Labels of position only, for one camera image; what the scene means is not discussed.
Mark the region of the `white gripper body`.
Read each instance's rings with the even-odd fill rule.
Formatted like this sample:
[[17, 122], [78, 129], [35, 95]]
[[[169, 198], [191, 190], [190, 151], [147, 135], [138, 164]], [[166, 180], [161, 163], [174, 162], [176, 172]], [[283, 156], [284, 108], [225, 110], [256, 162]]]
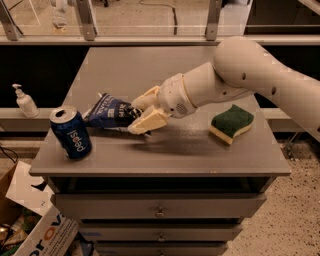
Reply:
[[196, 111], [188, 97], [182, 73], [164, 81], [157, 93], [157, 99], [160, 107], [173, 118], [181, 119]]

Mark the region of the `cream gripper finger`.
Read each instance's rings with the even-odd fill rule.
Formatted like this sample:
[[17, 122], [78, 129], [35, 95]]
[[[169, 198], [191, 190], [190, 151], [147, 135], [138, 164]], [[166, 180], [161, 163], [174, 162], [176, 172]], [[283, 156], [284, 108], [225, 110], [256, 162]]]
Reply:
[[131, 105], [135, 108], [145, 111], [148, 107], [158, 104], [157, 94], [160, 87], [154, 86], [144, 94], [134, 99]]
[[128, 126], [132, 134], [140, 135], [168, 124], [169, 113], [155, 105], [149, 106], [142, 115]]

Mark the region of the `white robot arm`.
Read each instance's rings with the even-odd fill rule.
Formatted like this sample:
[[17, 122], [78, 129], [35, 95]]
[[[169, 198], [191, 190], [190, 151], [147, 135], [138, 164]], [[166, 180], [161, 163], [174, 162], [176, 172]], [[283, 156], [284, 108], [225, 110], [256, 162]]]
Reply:
[[295, 71], [242, 36], [223, 40], [213, 60], [166, 79], [132, 102], [142, 111], [128, 130], [143, 134], [184, 118], [210, 103], [265, 97], [320, 141], [320, 81]]

